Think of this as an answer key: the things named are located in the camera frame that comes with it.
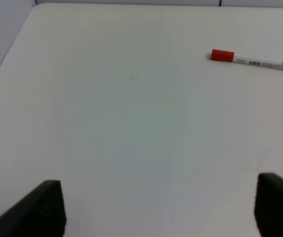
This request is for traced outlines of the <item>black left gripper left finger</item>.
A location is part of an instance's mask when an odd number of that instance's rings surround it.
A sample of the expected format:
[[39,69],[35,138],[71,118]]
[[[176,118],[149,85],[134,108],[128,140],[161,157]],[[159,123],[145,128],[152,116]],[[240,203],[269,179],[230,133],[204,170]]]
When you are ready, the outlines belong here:
[[67,217],[59,180],[46,180],[0,216],[0,237],[62,237]]

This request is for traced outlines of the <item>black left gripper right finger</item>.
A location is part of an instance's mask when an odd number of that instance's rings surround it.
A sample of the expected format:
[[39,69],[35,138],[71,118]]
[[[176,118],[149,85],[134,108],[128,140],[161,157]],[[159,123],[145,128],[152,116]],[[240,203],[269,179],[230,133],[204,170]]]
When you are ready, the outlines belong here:
[[258,175],[254,217],[262,237],[283,237],[283,178],[279,175]]

